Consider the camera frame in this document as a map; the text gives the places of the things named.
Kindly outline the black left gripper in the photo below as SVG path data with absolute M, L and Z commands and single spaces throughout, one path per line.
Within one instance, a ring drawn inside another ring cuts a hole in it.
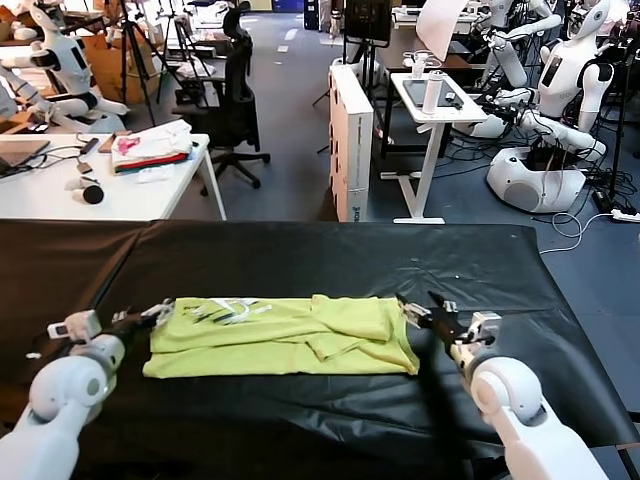
M 104 335 L 116 337 L 128 345 L 141 331 L 148 331 L 162 325 L 171 318 L 175 310 L 175 300 L 166 298 L 142 312 L 134 315 L 129 309 L 115 312 L 111 323 L 102 331 Z

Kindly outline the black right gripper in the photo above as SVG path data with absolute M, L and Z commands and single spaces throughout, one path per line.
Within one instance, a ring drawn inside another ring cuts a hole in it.
M 446 299 L 437 292 L 429 292 L 435 304 L 443 310 L 430 310 L 405 296 L 396 293 L 395 297 L 406 321 L 416 328 L 430 328 L 444 345 L 451 345 L 462 339 L 467 329 L 458 322 L 458 308 L 453 300 Z

